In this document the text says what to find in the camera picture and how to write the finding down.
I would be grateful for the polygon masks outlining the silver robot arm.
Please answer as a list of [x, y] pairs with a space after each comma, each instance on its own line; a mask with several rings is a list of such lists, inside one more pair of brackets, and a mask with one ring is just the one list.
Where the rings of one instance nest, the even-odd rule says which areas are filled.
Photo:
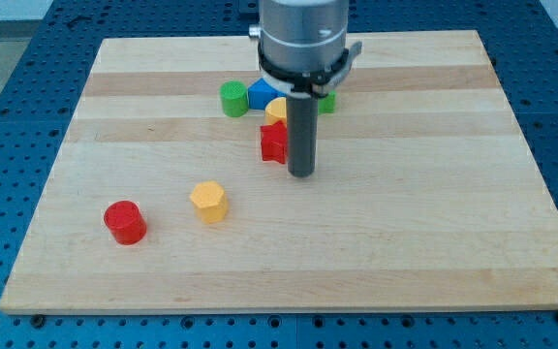
[[286, 95], [288, 171], [315, 171], [319, 101], [351, 72], [362, 42], [346, 46], [349, 3], [345, 0], [263, 0], [258, 41], [263, 79]]

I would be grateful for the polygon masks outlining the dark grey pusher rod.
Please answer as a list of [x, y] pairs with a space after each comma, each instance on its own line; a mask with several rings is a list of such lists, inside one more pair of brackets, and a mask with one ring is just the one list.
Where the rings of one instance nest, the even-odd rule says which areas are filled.
[[307, 177], [315, 170], [318, 102], [314, 98], [287, 97], [288, 170]]

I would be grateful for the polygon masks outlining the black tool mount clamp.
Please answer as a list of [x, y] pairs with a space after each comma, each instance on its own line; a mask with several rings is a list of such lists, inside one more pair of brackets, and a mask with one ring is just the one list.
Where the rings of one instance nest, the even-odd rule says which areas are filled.
[[289, 71], [271, 63], [258, 44], [259, 66], [266, 83], [285, 95], [296, 98], [325, 98], [351, 72], [353, 62], [361, 54], [362, 42], [344, 48], [340, 57], [329, 67], [314, 72]]

